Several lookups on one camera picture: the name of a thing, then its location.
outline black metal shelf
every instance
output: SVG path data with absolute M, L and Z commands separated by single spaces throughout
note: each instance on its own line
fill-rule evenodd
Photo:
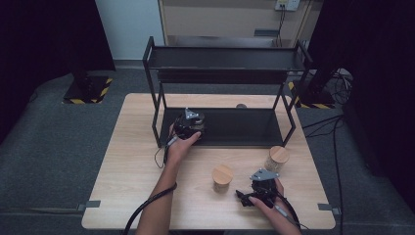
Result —
M 143 65 L 155 105 L 152 128 L 159 147 L 165 145 L 168 128 L 183 108 L 171 108 L 164 96 L 164 83 L 204 84 L 275 84 L 279 85 L 276 99 L 269 109 L 190 108 L 205 114 L 207 133 L 197 145 L 206 146 L 285 146 L 296 125 L 283 87 L 290 71 L 302 71 L 300 83 L 308 74 L 312 60 L 298 42 L 295 48 L 229 48 L 229 47 L 171 47 L 156 46 L 150 37 L 143 57 Z M 150 71 L 157 71 L 159 95 Z M 275 115 L 282 98 L 291 129 L 283 139 Z M 156 129 L 161 102 L 164 107 L 161 132 Z

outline wooden table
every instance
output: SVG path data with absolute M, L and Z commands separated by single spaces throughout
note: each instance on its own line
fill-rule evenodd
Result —
M 170 107 L 231 108 L 243 103 L 248 108 L 270 108 L 274 96 L 167 94 Z M 282 102 L 276 109 L 282 134 L 290 128 Z M 120 111 L 90 201 L 101 201 L 88 208 L 82 218 L 87 229 L 123 229 L 133 212 L 145 202 L 161 174 L 155 163 L 159 149 L 151 128 L 154 105 L 150 94 L 129 94 Z M 331 229 L 331 211 L 320 211 L 328 204 L 313 158 L 293 110 L 297 129 L 286 149 L 290 159 L 280 172 L 285 196 L 295 208 L 300 222 L 310 229 Z M 251 193 L 250 176 L 264 166 L 269 149 L 212 148 L 194 146 L 183 162 L 174 191 L 171 229 L 271 229 L 268 220 L 254 207 L 242 207 L 235 190 Z M 157 154 L 162 161 L 163 150 Z M 218 165 L 232 168 L 234 177 L 225 192 L 214 190 L 211 178 Z M 131 228 L 137 226 L 138 218 Z

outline white wall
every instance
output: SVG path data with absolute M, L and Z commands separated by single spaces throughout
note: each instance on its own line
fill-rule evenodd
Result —
M 163 45 L 157 0 L 96 0 L 114 60 L 141 60 L 150 36 Z

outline human arm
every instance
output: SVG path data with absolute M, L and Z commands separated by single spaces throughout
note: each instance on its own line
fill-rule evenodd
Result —
M 189 148 L 200 136 L 201 132 L 197 132 L 186 140 L 178 138 L 169 146 L 167 162 L 150 197 L 174 185 L 181 162 L 187 156 Z M 169 193 L 146 206 L 141 214 L 135 234 L 167 234 L 170 225 L 172 201 L 173 193 Z
M 284 187 L 278 178 L 275 179 L 278 192 L 284 196 Z M 284 217 L 275 208 L 269 208 L 263 201 L 258 198 L 250 197 L 250 201 L 269 219 L 272 227 L 278 234 L 281 235 L 298 235 L 301 234 L 300 230 L 292 224 L 286 217 Z M 290 214 L 286 204 L 280 199 L 276 198 L 274 202 L 275 206 L 280 207 L 293 221 L 293 215 Z

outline gray carpet floor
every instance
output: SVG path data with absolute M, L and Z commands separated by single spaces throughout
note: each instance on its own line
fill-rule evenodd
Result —
M 113 82 L 101 104 L 69 105 L 62 99 L 72 77 L 66 75 L 38 87 L 33 100 L 0 146 L 0 234 L 118 234 L 86 230 L 81 213 L 40 213 L 30 208 L 73 210 L 85 204 L 106 153 L 125 95 L 149 92 L 142 70 L 95 71 Z M 275 87 L 171 85 L 171 93 L 275 94 Z M 297 109 L 303 126 L 342 114 L 332 110 Z M 333 130 L 328 124 L 314 134 Z M 311 133 L 316 127 L 304 130 Z M 333 134 L 307 138 L 329 203 L 341 205 Z M 415 234 L 415 215 L 385 177 L 373 176 L 346 123 L 336 130 L 343 190 L 344 234 Z M 304 234 L 340 234 L 341 218 L 332 230 Z M 194 234 L 212 234 L 197 231 Z

